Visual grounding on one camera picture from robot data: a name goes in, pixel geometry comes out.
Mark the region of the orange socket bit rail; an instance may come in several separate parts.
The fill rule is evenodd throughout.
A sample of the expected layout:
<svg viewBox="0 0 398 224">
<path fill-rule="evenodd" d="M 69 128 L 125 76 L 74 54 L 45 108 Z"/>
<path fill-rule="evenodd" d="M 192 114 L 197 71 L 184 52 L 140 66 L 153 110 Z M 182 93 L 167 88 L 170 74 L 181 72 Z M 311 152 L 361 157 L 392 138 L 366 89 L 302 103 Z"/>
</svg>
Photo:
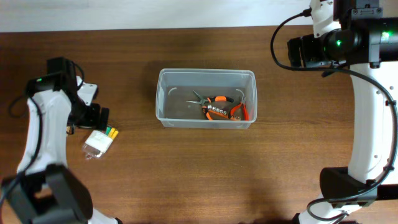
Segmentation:
<svg viewBox="0 0 398 224">
<path fill-rule="evenodd" d="M 220 108 L 208 105 L 205 107 L 207 109 L 207 113 L 216 114 L 225 119 L 231 119 L 235 121 L 241 121 L 244 119 L 243 115 L 238 114 L 238 107 L 235 106 L 234 108 L 230 109 L 229 111 L 222 110 Z"/>
</svg>

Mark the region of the clear plastic container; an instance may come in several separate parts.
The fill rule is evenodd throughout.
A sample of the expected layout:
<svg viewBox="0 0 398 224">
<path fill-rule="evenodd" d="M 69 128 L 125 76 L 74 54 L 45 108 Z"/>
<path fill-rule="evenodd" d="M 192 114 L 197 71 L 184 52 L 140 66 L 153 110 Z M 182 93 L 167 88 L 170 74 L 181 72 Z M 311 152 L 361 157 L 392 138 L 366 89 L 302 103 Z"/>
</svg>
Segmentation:
<svg viewBox="0 0 398 224">
<path fill-rule="evenodd" d="M 165 68 L 159 73 L 155 113 L 168 128 L 247 129 L 257 120 L 255 74 Z"/>
</svg>

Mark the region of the small red cutter pliers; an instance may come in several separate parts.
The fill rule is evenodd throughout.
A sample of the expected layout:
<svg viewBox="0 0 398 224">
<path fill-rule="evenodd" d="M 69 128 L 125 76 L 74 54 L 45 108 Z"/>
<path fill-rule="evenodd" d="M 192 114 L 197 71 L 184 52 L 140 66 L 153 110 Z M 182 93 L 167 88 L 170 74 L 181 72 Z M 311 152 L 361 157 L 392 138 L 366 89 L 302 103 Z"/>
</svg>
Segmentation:
<svg viewBox="0 0 398 224">
<path fill-rule="evenodd" d="M 249 115 L 246 108 L 246 97 L 242 96 L 240 102 L 232 107 L 228 113 L 229 119 L 248 121 Z"/>
</svg>

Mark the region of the long nose pliers orange black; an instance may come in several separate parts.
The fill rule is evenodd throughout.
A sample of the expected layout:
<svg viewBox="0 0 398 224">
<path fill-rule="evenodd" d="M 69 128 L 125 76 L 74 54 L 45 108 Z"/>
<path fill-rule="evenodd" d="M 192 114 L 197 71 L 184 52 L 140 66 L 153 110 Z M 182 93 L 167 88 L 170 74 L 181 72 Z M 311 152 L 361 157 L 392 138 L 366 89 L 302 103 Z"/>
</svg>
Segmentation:
<svg viewBox="0 0 398 224">
<path fill-rule="evenodd" d="M 206 106 L 211 105 L 214 102 L 229 102 L 229 103 L 234 102 L 234 100 L 228 96 L 218 95 L 218 96 L 204 97 L 201 96 L 199 93 L 197 93 L 195 90 L 193 90 L 193 93 L 199 98 L 199 100 L 198 101 L 187 100 L 187 102 L 201 105 L 201 110 L 207 120 L 213 120 L 213 118 L 211 117 L 211 113 L 207 113 L 207 109 L 205 108 Z"/>
</svg>

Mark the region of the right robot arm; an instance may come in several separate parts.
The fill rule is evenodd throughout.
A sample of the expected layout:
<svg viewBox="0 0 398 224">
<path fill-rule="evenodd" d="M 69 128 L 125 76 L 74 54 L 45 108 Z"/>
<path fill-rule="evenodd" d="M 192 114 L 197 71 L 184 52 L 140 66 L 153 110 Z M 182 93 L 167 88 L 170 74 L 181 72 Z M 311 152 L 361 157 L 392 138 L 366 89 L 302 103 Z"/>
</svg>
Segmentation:
<svg viewBox="0 0 398 224">
<path fill-rule="evenodd" d="M 344 223 L 377 200 L 397 198 L 397 19 L 378 1 L 312 1 L 313 34 L 289 40 L 290 69 L 350 75 L 354 142 L 346 167 L 320 174 L 320 195 L 294 223 Z"/>
</svg>

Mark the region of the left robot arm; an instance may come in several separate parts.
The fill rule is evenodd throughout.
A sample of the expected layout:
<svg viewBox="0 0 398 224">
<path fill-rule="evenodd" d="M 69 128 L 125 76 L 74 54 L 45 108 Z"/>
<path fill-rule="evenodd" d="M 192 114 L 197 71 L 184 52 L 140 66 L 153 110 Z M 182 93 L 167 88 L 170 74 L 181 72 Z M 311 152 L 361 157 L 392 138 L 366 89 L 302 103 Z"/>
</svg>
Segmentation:
<svg viewBox="0 0 398 224">
<path fill-rule="evenodd" d="M 29 129 L 15 176 L 1 183 L 21 223 L 120 223 L 93 206 L 88 189 L 67 167 L 66 140 L 75 128 L 103 134 L 109 109 L 94 103 L 95 84 L 65 57 L 47 60 L 47 74 L 27 82 Z"/>
</svg>

